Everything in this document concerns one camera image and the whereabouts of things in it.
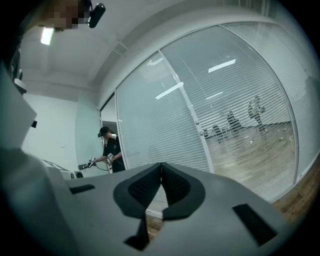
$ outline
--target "ceiling light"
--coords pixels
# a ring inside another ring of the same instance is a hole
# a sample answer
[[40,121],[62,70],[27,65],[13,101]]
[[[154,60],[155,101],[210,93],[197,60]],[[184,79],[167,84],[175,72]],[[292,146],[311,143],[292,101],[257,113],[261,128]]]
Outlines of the ceiling light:
[[157,100],[159,100],[160,98],[162,98],[163,96],[167,95],[168,93],[171,93],[172,91],[174,91],[175,89],[184,86],[184,82],[180,82],[178,84],[176,84],[175,86],[172,86],[170,89],[166,90],[165,92],[159,94],[157,97],[155,97]]
[[41,43],[49,46],[53,34],[54,29],[52,27],[44,27],[42,31]]
[[215,71],[215,70],[224,68],[224,67],[226,67],[226,66],[232,65],[232,64],[234,64],[235,62],[236,62],[236,60],[233,59],[233,60],[227,61],[227,62],[225,62],[225,63],[222,63],[222,64],[220,64],[220,65],[217,65],[217,66],[214,66],[214,67],[212,67],[212,68],[209,68],[209,73],[212,72],[212,71]]
[[214,97],[214,96],[217,96],[217,95],[219,95],[219,94],[222,94],[223,93],[223,91],[222,92],[219,92],[219,93],[217,93],[217,94],[215,94],[215,95],[212,95],[212,96],[210,96],[209,98],[206,98],[206,100],[208,100],[208,99],[210,99],[210,98],[212,98],[212,97]]

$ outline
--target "silhouette of person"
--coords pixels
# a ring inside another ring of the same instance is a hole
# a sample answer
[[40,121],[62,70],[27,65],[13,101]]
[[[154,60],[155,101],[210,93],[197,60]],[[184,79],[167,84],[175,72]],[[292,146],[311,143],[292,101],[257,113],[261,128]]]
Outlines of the silhouette of person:
[[212,129],[215,132],[215,135],[213,135],[213,136],[218,138],[218,143],[221,143],[221,141],[224,139],[224,136],[223,136],[221,130],[219,129],[219,127],[217,125],[213,126]]
[[241,124],[240,124],[239,119],[235,118],[235,115],[232,111],[229,112],[226,119],[231,127],[234,138],[238,138],[239,137],[239,130],[241,128]]
[[266,111],[265,107],[260,106],[260,97],[255,96],[254,100],[249,103],[248,114],[249,114],[250,119],[254,118],[256,120],[256,122],[258,123],[258,128],[259,128],[260,133],[262,133],[265,130],[265,128],[263,127],[261,118],[260,118],[260,114],[265,111]]

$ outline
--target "gray plastic surface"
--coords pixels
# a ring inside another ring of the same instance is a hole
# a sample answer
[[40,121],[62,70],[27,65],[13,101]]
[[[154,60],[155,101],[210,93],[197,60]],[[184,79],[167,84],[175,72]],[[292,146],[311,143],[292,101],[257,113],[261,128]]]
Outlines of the gray plastic surface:
[[[206,197],[190,217],[164,221],[157,237],[138,251],[124,241],[137,233],[140,219],[122,214],[113,191],[118,183],[153,164],[64,180],[58,169],[48,170],[20,150],[6,151],[5,157],[11,164],[4,166],[1,187],[11,209],[30,235],[56,255],[267,255],[287,234],[287,224],[273,206],[242,185],[171,164],[201,181]],[[20,162],[12,164],[17,158]],[[95,188],[71,194],[70,188],[87,184]],[[279,234],[258,247],[232,210],[239,204],[249,204]]]

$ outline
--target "wooden floor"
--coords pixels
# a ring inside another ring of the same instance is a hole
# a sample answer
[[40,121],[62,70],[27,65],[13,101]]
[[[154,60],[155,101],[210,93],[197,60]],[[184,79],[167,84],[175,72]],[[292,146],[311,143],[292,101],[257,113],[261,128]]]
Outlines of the wooden floor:
[[293,185],[296,159],[290,122],[242,128],[235,136],[229,132],[206,139],[214,173],[231,178],[263,199],[272,202],[284,188]]
[[[287,219],[294,223],[303,218],[309,211],[319,192],[320,187],[320,157],[305,177],[285,196],[273,203],[273,206]],[[159,233],[162,220],[147,216],[147,231],[150,241]]]

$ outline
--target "metal frame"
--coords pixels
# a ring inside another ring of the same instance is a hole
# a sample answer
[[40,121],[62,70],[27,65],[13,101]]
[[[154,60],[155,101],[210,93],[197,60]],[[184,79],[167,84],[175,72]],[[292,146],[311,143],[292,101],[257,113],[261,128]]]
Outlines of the metal frame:
[[[175,70],[170,65],[169,61],[167,60],[167,58],[164,56],[164,54],[162,53],[162,51],[160,49],[158,49],[158,53],[163,58],[163,60],[166,63],[167,67],[169,68],[171,74],[173,75],[173,78],[176,81],[176,83],[177,84],[181,83],[181,81],[180,81],[179,77],[177,76]],[[182,92],[182,95],[183,95],[183,97],[185,99],[186,104],[188,105],[188,108],[189,108],[189,110],[191,112],[191,115],[193,117],[193,121],[194,121],[195,127],[196,127],[196,129],[198,131],[198,135],[200,136],[200,139],[201,139],[201,142],[202,142],[202,146],[203,146],[203,149],[204,149],[204,153],[205,153],[205,156],[206,156],[206,160],[208,162],[209,171],[214,174],[215,173],[214,165],[213,165],[212,160],[211,160],[208,144],[207,144],[205,136],[204,136],[204,131],[201,128],[201,125],[200,125],[199,119],[197,117],[197,114],[195,112],[195,109],[194,109],[193,105],[191,104],[191,101],[190,101],[190,99],[189,99],[189,97],[187,95],[187,92],[186,92],[184,86],[182,85],[179,88],[180,88],[180,90]]]
[[119,144],[120,144],[120,149],[122,153],[122,159],[124,163],[124,168],[128,170],[127,162],[126,162],[126,157],[125,157],[125,152],[122,147],[122,139],[121,139],[121,133],[120,133],[120,128],[119,128],[119,118],[118,118],[118,105],[117,105],[117,88],[115,89],[114,92],[114,104],[115,104],[115,115],[116,115],[116,128],[118,130],[118,137],[119,137]]
[[100,112],[105,108],[105,106],[108,104],[108,102],[112,99],[112,97],[115,96],[115,92],[113,92],[110,97],[106,100],[106,102],[103,104],[102,108],[100,108]]
[[[101,122],[101,128],[102,128],[102,118],[101,118],[101,110],[100,110],[100,122]],[[102,139],[102,148],[105,147],[105,142],[104,140]]]

